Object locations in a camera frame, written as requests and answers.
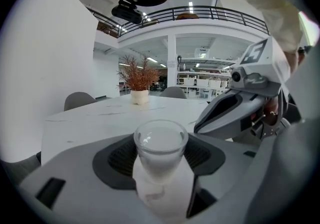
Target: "camera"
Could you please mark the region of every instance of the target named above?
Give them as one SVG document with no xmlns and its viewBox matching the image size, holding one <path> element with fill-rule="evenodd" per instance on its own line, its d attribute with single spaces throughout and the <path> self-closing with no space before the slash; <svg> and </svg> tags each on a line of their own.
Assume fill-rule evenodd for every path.
<svg viewBox="0 0 320 224">
<path fill-rule="evenodd" d="M 111 13 L 114 17 L 124 19 L 136 25 L 140 24 L 143 19 L 143 14 L 136 8 L 136 5 L 123 0 L 119 1 L 119 5 L 114 7 Z"/>
</svg>

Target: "desk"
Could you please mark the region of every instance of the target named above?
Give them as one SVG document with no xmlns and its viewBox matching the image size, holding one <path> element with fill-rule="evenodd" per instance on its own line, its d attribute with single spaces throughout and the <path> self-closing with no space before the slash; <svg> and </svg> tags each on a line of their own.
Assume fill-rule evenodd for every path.
<svg viewBox="0 0 320 224">
<path fill-rule="evenodd" d="M 139 125 L 151 120 L 175 121 L 193 132 L 197 118 L 208 105 L 198 100 L 149 98 L 147 104 L 139 106 L 131 103 L 131 95 L 125 95 L 47 117 L 42 163 L 75 146 L 133 133 Z M 194 175 L 184 157 L 169 185 L 152 184 L 138 157 L 133 170 L 139 197 L 145 204 L 156 209 L 166 223 L 177 223 L 185 218 Z"/>
</svg>

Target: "metal railing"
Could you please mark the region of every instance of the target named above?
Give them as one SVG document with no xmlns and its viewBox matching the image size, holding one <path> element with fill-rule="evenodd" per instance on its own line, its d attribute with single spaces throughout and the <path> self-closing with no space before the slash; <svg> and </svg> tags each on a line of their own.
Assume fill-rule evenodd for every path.
<svg viewBox="0 0 320 224">
<path fill-rule="evenodd" d="M 193 8 L 192 11 L 190 11 L 189 6 L 159 10 L 146 14 L 146 16 L 143 18 L 143 21 L 138 25 L 128 22 L 123 26 L 96 11 L 91 9 L 89 9 L 89 11 L 92 12 L 93 15 L 99 20 L 100 27 L 98 25 L 98 30 L 110 34 L 116 38 L 151 25 L 183 19 L 211 19 L 234 22 L 254 28 L 269 35 L 269 30 L 266 23 L 248 14 L 236 10 L 212 6 L 192 6 L 191 8 Z"/>
</svg>

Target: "glass cup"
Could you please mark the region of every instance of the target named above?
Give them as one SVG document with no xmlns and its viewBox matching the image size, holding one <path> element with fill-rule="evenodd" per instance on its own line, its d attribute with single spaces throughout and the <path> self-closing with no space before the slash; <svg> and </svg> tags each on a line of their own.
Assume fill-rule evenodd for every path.
<svg viewBox="0 0 320 224">
<path fill-rule="evenodd" d="M 156 184 L 168 183 L 188 141 L 180 124 L 166 120 L 147 122 L 133 134 L 143 168 Z"/>
</svg>

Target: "potted plant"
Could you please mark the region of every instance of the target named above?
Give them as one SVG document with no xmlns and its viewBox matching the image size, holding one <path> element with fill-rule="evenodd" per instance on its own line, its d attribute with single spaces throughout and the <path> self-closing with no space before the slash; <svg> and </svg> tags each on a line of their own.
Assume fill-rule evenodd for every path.
<svg viewBox="0 0 320 224">
<path fill-rule="evenodd" d="M 148 86 L 158 80 L 158 70 L 148 66 L 149 60 L 146 55 L 143 55 L 140 68 L 135 57 L 125 56 L 123 60 L 125 65 L 118 74 L 120 79 L 131 88 L 132 102 L 138 105 L 147 103 L 149 101 Z"/>
</svg>

